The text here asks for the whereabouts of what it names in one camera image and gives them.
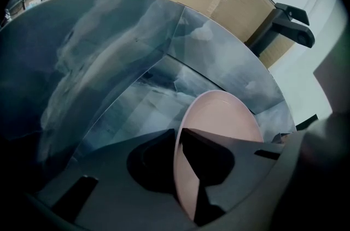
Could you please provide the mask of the grey marbled sink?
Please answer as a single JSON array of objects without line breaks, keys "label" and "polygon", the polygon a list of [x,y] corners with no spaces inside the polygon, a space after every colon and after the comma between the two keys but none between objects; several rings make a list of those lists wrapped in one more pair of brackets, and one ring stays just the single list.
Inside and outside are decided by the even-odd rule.
[{"label": "grey marbled sink", "polygon": [[295,129],[269,71],[218,23],[170,0],[49,0],[0,30],[0,137],[46,182],[97,148],[177,129],[209,90],[263,138]]}]

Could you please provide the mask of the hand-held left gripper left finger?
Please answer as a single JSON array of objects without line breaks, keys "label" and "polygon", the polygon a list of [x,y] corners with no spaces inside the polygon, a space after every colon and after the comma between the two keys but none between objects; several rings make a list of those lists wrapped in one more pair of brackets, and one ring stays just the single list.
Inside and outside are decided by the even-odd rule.
[{"label": "hand-held left gripper left finger", "polygon": [[173,129],[104,146],[68,166],[38,198],[88,231],[189,231],[173,181]]}]

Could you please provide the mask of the black faucet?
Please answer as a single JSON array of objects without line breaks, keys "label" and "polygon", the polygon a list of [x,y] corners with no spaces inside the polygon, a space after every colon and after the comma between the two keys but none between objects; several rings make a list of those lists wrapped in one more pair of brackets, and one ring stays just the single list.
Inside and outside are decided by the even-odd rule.
[{"label": "black faucet", "polygon": [[309,29],[309,25],[310,22],[305,10],[276,3],[275,8],[245,44],[257,57],[278,35],[283,35],[302,46],[312,48],[315,44],[315,37]]}]

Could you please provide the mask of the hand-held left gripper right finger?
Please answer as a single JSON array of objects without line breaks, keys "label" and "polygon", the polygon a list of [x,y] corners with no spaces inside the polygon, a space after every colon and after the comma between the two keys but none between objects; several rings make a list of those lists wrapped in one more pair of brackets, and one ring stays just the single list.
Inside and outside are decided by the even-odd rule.
[{"label": "hand-held left gripper right finger", "polygon": [[183,209],[197,226],[221,217],[267,176],[283,148],[183,128]]}]

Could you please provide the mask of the large pink plate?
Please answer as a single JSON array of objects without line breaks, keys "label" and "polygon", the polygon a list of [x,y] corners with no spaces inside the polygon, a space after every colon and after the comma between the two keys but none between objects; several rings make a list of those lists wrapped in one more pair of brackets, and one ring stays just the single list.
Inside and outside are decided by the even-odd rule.
[{"label": "large pink plate", "polygon": [[207,91],[191,103],[178,130],[173,172],[177,198],[192,221],[200,218],[197,208],[200,202],[210,204],[205,187],[221,184],[235,162],[228,148],[199,135],[198,131],[218,135],[229,142],[263,141],[252,113],[230,93]]}]

